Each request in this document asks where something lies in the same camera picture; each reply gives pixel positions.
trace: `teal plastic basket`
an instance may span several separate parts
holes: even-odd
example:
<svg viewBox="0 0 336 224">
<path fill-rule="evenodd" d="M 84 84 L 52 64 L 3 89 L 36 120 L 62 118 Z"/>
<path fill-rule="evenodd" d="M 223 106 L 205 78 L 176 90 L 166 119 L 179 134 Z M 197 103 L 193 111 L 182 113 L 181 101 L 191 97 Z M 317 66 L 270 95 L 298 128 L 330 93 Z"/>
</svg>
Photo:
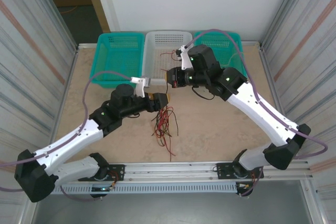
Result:
<svg viewBox="0 0 336 224">
<path fill-rule="evenodd" d="M 242 41 L 240 40 L 239 34 L 229 32 L 228 34 L 238 45 L 239 50 L 243 52 L 243 47 L 241 46 Z M 195 46 L 200 44 L 205 44 L 208 47 L 212 48 L 216 59 L 219 61 L 222 67 L 233 67 L 247 77 L 244 65 L 239 57 L 239 54 L 237 53 L 237 50 L 235 49 L 233 43 L 224 34 L 216 31 L 204 34 L 194 43 Z"/>
<path fill-rule="evenodd" d="M 115 71 L 128 77 L 140 77 L 144 35 L 141 33 L 109 33 L 98 38 L 95 59 L 93 60 L 90 78 L 100 71 Z M 122 83 L 130 84 L 114 74 L 101 74 L 92 83 L 103 88 L 115 88 Z"/>
</svg>

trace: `corrugated metal wall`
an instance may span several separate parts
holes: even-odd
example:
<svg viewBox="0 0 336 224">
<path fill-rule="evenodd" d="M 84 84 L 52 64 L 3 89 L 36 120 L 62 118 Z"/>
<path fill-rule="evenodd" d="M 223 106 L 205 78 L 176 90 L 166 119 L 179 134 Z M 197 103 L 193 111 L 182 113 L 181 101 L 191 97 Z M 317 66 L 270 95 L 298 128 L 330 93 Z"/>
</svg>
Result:
<svg viewBox="0 0 336 224">
<path fill-rule="evenodd" d="M 50 141 L 76 45 L 50 0 L 0 0 L 0 162 Z M 18 188 L 14 167 L 0 185 Z M 0 223 L 12 223 L 23 193 L 0 193 Z"/>
<path fill-rule="evenodd" d="M 318 194 L 336 221 L 336 0 L 289 0 L 263 47 L 288 118 L 307 123 L 329 150 L 309 159 Z M 307 141 L 302 153 L 320 150 Z"/>
</svg>

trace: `speckled table surface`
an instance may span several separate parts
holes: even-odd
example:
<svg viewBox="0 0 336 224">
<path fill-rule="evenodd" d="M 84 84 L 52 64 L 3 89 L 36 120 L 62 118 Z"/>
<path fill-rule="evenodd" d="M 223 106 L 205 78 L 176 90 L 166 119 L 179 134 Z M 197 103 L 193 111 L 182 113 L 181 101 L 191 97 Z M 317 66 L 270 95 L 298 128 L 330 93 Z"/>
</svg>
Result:
<svg viewBox="0 0 336 224">
<path fill-rule="evenodd" d="M 94 51 L 91 48 L 79 51 L 56 139 L 72 131 L 83 120 L 81 96 L 89 79 Z M 257 49 L 244 46 L 244 52 L 258 92 L 273 104 Z M 165 89 L 164 86 L 151 86 L 149 91 L 165 92 Z M 86 96 L 89 113 L 108 100 L 111 91 L 91 84 Z M 179 124 L 179 136 L 175 124 L 170 124 L 172 152 L 176 155 L 172 157 L 173 162 L 232 160 L 241 150 L 268 142 L 267 135 L 252 120 L 218 97 L 212 101 L 203 100 L 190 87 L 169 88 L 168 93 Z M 142 112 L 138 119 L 124 119 L 120 128 L 87 146 L 71 160 L 99 152 L 111 163 L 168 162 L 166 148 L 160 147 L 152 136 L 154 123 L 151 119 L 154 117 L 154 113 Z"/>
</svg>

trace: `robotic arm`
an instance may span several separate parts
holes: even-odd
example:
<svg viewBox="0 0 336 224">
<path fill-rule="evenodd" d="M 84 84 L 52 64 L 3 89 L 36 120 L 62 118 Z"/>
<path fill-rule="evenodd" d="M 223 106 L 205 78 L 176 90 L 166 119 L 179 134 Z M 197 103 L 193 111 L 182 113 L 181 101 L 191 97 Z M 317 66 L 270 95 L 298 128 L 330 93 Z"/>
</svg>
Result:
<svg viewBox="0 0 336 224">
<path fill-rule="evenodd" d="M 93 153 L 79 161 L 64 162 L 84 147 L 119 128 L 122 119 L 142 111 L 159 111 L 168 104 L 167 94 L 144 92 L 144 87 L 149 85 L 148 78 L 132 78 L 131 82 L 137 84 L 135 95 L 132 86 L 118 85 L 111 93 L 111 99 L 90 114 L 84 129 L 71 142 L 63 145 L 78 133 L 80 127 L 34 153 L 25 150 L 19 154 L 18 161 L 46 154 L 35 161 L 16 166 L 15 179 L 32 202 L 47 197 L 55 186 L 73 180 L 85 177 L 105 178 L 109 164 L 99 153 Z M 52 153 L 48 152 L 57 146 L 61 147 Z"/>
<path fill-rule="evenodd" d="M 176 53 L 182 59 L 182 66 L 170 69 L 166 73 L 166 80 L 173 88 L 205 86 L 211 94 L 228 101 L 248 115 L 271 140 L 271 143 L 265 146 L 241 151 L 233 162 L 237 176 L 245 177 L 249 171 L 264 165 L 286 169 L 306 139 L 285 128 L 267 113 L 256 99 L 253 87 L 246 77 L 235 68 L 222 69 L 210 47 L 198 45 L 186 49 L 182 46 Z M 307 125 L 297 125 L 279 113 L 260 95 L 259 98 L 289 127 L 306 135 L 310 133 Z"/>
</svg>

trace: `wooden door frame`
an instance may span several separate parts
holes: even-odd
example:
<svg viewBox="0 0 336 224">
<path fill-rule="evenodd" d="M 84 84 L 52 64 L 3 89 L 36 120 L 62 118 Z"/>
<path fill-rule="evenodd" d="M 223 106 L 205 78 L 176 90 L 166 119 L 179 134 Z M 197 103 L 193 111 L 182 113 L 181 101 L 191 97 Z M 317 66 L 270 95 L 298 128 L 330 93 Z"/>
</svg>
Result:
<svg viewBox="0 0 336 224">
<path fill-rule="evenodd" d="M 111 32 L 100 0 L 91 0 L 103 33 Z"/>
</svg>

